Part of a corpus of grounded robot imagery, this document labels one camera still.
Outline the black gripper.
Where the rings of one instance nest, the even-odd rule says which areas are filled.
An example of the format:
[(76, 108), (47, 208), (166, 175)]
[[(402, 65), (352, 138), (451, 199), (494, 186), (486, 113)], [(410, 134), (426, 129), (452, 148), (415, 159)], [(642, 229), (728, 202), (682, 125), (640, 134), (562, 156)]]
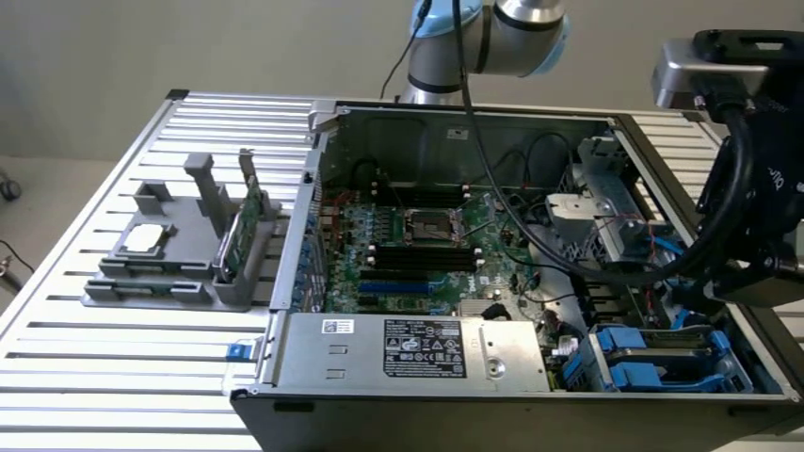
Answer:
[(743, 193), (730, 215), (715, 263), (711, 296), (774, 308), (803, 298), (803, 256), (790, 235), (803, 220), (803, 64), (776, 62), (756, 93), (734, 75), (694, 83), (714, 122), (728, 129), (696, 210), (707, 217)]

